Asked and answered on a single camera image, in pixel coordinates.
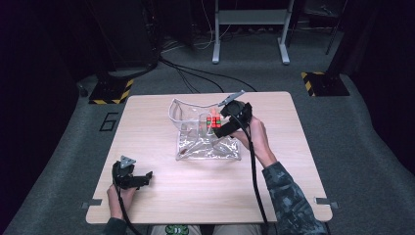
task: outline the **table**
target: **table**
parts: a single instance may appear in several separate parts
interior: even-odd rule
[[[131,96],[127,100],[115,138],[109,150],[90,206],[89,223],[106,223],[110,217],[107,189],[111,170],[120,156],[137,161],[134,175],[153,171],[149,186],[135,194],[128,212],[133,223],[142,224],[223,224],[260,223],[262,217],[252,183],[250,153],[242,148],[236,160],[175,159],[177,129],[168,118],[168,108],[176,98],[208,105],[229,94],[177,94]],[[317,219],[328,221],[330,207],[316,205],[313,198],[326,198],[324,188],[305,139],[292,97],[287,92],[247,92],[237,99],[250,102],[253,113],[266,126],[269,144],[277,159],[293,176],[311,203]],[[265,213],[276,221],[270,196],[256,161],[257,184]]]
[[[219,10],[218,0],[215,0],[214,13],[214,48],[212,62],[219,63],[220,55],[220,32],[221,24],[282,24],[283,31],[278,38],[281,59],[284,65],[290,64],[285,44],[288,26],[293,11],[294,0],[290,0],[287,9],[277,10]]]

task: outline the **person's left hand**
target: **person's left hand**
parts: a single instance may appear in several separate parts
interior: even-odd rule
[[[120,195],[127,212],[131,207],[132,199],[134,198],[134,193],[136,190],[137,188],[121,189]],[[110,205],[111,217],[123,219],[121,206],[119,205],[118,194],[116,193],[116,188],[113,184],[107,190],[107,195]]]

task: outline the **person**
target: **person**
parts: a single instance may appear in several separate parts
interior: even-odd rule
[[[277,161],[268,143],[268,136],[263,122],[253,117],[250,126],[251,139],[254,144],[255,156],[263,166],[262,174],[265,178],[266,186],[271,196],[272,205],[278,221],[277,232],[282,234],[327,234],[323,223],[314,217],[314,213],[300,187],[295,183],[293,177],[284,169],[282,164]],[[239,139],[242,144],[249,149],[249,140],[243,131],[236,131],[232,137]],[[127,189],[121,192],[125,209],[131,206],[131,201],[135,189]],[[125,234],[126,223],[122,220],[122,212],[119,206],[114,185],[108,189],[110,201],[111,218],[106,225],[103,235]],[[186,233],[181,234],[201,234],[198,226],[183,226]],[[156,226],[152,235],[174,234],[168,233],[168,226]],[[213,235],[219,234],[260,234],[259,225],[216,225]]]

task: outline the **camouflage sleeve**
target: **camouflage sleeve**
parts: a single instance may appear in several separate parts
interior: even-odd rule
[[[278,220],[278,235],[327,234],[293,177],[278,162],[263,171]]]

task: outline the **hand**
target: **hand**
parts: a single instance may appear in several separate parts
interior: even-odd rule
[[[131,207],[132,199],[136,190],[137,188],[121,189],[120,195],[127,212]],[[116,193],[116,188],[113,184],[107,190],[107,195],[110,205],[111,217],[123,219],[121,206],[119,205],[118,194]]]
[[[266,135],[266,129],[262,121],[253,117],[249,126],[251,131],[251,140],[254,144],[255,155],[263,167],[267,167],[277,162],[274,153],[269,148],[268,136]],[[242,144],[249,149],[248,137],[243,131],[235,131],[231,134],[232,137],[239,139]]]

